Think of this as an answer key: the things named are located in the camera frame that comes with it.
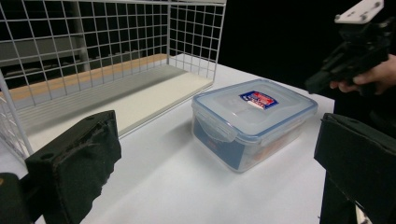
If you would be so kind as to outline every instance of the plastic food container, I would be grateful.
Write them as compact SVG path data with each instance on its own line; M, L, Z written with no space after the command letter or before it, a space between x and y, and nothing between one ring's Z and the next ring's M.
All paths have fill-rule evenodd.
M245 172L297 138L318 104L267 79L192 98L192 133L236 172Z

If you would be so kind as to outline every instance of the white table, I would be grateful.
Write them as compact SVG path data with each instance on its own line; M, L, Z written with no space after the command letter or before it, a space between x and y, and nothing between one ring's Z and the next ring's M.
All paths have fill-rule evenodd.
M210 90L256 78L218 65ZM318 224L325 170L314 150L333 100L288 87L317 101L318 113L266 161L242 174L219 162L193 139L188 100L121 138L122 158L82 223ZM24 176L24 167L1 150L0 172Z

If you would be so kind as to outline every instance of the dark wall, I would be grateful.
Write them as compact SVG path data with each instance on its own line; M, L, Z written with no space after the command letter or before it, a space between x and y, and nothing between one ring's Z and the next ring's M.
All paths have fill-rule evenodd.
M343 42L335 15L359 0L227 2L219 63L304 89L322 60ZM386 0L373 21L396 15L396 1ZM326 90L337 113L367 120L372 106L357 92Z

